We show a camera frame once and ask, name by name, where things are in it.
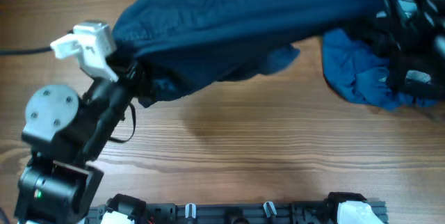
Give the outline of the dark blue shorts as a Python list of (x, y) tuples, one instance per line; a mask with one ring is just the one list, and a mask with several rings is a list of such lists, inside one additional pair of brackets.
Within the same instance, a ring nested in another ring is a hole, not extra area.
[(383, 8), (383, 0), (137, 0), (113, 37), (120, 57), (144, 66), (137, 97), (149, 107), (279, 72), (299, 54), (293, 43)]

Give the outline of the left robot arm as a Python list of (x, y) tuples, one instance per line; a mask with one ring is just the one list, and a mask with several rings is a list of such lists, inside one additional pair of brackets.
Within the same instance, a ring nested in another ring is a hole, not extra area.
[(26, 105), (22, 140), (31, 158), (18, 181), (15, 218), (20, 223), (78, 223), (87, 214), (103, 172), (98, 158), (145, 81), (139, 61), (114, 61), (118, 80), (95, 78), (79, 96), (66, 85), (48, 85)]

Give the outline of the bright blue garment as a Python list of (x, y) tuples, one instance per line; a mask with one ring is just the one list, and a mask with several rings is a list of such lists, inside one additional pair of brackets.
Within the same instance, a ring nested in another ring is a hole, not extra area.
[(376, 56), (365, 43), (351, 40), (344, 30), (328, 31), (322, 41), (323, 76), (331, 89), (346, 101), (388, 111), (402, 106), (437, 105), (437, 100), (392, 90), (386, 84), (389, 61)]

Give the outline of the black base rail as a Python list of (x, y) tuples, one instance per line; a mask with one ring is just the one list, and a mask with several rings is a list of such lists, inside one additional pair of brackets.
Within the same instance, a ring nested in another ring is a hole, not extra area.
[(388, 224), (384, 201), (370, 201), (359, 193), (331, 192), (322, 201), (257, 204), (147, 204), (117, 194), (104, 205), (90, 208), (82, 223), (376, 223)]

